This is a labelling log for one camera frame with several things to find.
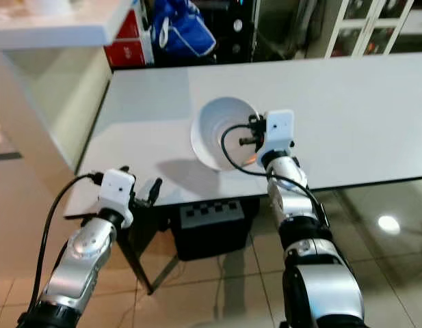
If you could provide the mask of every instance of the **black cable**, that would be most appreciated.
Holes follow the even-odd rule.
[[[53,272],[56,270],[56,268],[59,266],[60,261],[62,260],[63,254],[65,254],[66,248],[68,247],[68,241],[65,241],[65,243],[62,246],[62,249],[59,252],[59,255],[55,259],[55,263],[53,266]]]
[[[48,217],[47,217],[47,220],[45,221],[44,233],[42,235],[42,242],[40,243],[38,264],[37,264],[37,267],[36,267],[36,277],[34,278],[33,293],[31,294],[31,301],[30,301],[27,313],[30,313],[34,309],[34,306],[36,305],[36,301],[38,299],[40,278],[41,278],[41,275],[42,275],[42,265],[43,265],[43,262],[44,262],[45,248],[47,247],[49,226],[51,225],[51,220],[53,219],[55,209],[57,208],[57,205],[59,204],[59,201],[61,200],[61,198],[63,197],[65,192],[67,192],[67,190],[69,188],[71,188],[77,181],[84,179],[84,178],[93,178],[93,176],[94,176],[93,174],[84,174],[82,176],[77,176],[74,179],[72,179],[60,191],[60,193],[54,199],[54,202],[49,209]]]
[[[315,198],[315,196],[313,195],[313,193],[311,193],[309,191],[309,189],[303,187],[300,183],[297,183],[296,181],[286,178],[284,176],[280,176],[278,174],[268,174],[268,173],[262,173],[262,172],[252,172],[252,171],[248,171],[244,168],[242,168],[241,166],[239,166],[238,164],[236,164],[231,157],[229,156],[229,154],[227,153],[226,150],[226,146],[224,144],[226,136],[229,132],[231,132],[232,130],[235,130],[236,128],[251,128],[249,125],[247,124],[237,124],[234,126],[231,126],[230,128],[227,128],[223,134],[222,134],[222,138],[221,138],[221,145],[222,145],[222,150],[223,150],[223,154],[224,156],[227,158],[227,160],[230,162],[230,164],[232,164],[232,166],[235,169],[238,169],[239,171],[246,173],[246,174],[250,174],[251,176],[264,176],[266,178],[275,178],[275,179],[279,179],[279,180],[284,180],[287,181],[295,186],[297,186],[298,188],[300,188],[305,194],[306,196],[311,200],[311,202],[313,203],[315,210],[317,212],[317,214],[322,213],[323,210],[321,209],[321,205],[319,203],[319,201]]]

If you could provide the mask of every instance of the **red box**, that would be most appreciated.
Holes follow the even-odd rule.
[[[117,40],[104,49],[111,67],[145,66],[144,52],[139,40]]]
[[[136,13],[135,10],[132,9],[127,14],[116,39],[138,38],[139,36],[140,32],[136,21]]]

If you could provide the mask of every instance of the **white table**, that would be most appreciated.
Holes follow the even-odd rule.
[[[213,172],[190,147],[192,120],[222,96],[294,110],[312,189],[422,176],[422,54],[115,72],[79,173],[129,165],[142,197],[161,177],[158,205],[264,194],[264,178]],[[97,190],[78,184],[68,212]]]

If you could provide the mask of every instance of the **glass cabinet door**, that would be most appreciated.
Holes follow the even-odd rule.
[[[331,57],[350,56],[355,50],[361,29],[359,28],[342,28],[335,40]]]
[[[386,0],[379,18],[399,18],[407,4],[407,0]]]
[[[366,19],[373,0],[349,0],[343,19]]]
[[[370,36],[369,42],[367,43],[364,54],[365,55],[380,55],[384,53],[387,47],[388,41],[392,36],[395,28],[375,28]]]

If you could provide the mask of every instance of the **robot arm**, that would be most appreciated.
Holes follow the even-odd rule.
[[[366,327],[354,274],[334,244],[323,206],[309,197],[305,173],[290,157],[293,113],[272,111],[265,118],[251,117],[249,127],[253,138],[240,144],[256,143],[285,254],[287,322],[281,327]]]
[[[123,169],[110,169],[102,175],[98,213],[70,237],[36,305],[21,316],[18,327],[77,326],[94,291],[98,272],[110,257],[117,232],[133,222],[129,207],[135,201],[134,184],[135,177]],[[160,185],[158,179],[150,194],[154,199],[140,202],[153,204]]]

